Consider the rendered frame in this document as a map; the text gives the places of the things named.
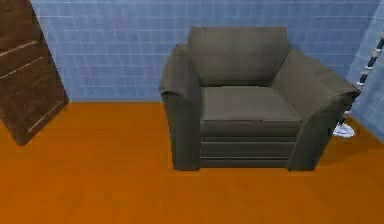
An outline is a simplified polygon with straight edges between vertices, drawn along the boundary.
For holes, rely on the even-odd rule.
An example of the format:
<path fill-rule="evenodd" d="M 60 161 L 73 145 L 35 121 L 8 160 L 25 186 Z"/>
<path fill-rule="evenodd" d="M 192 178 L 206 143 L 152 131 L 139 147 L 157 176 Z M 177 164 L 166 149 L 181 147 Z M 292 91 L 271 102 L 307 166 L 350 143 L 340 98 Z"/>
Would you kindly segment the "dark brown wooden cabinet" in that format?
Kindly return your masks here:
<path fill-rule="evenodd" d="M 24 146 L 69 103 L 30 0 L 0 0 L 0 121 Z"/>

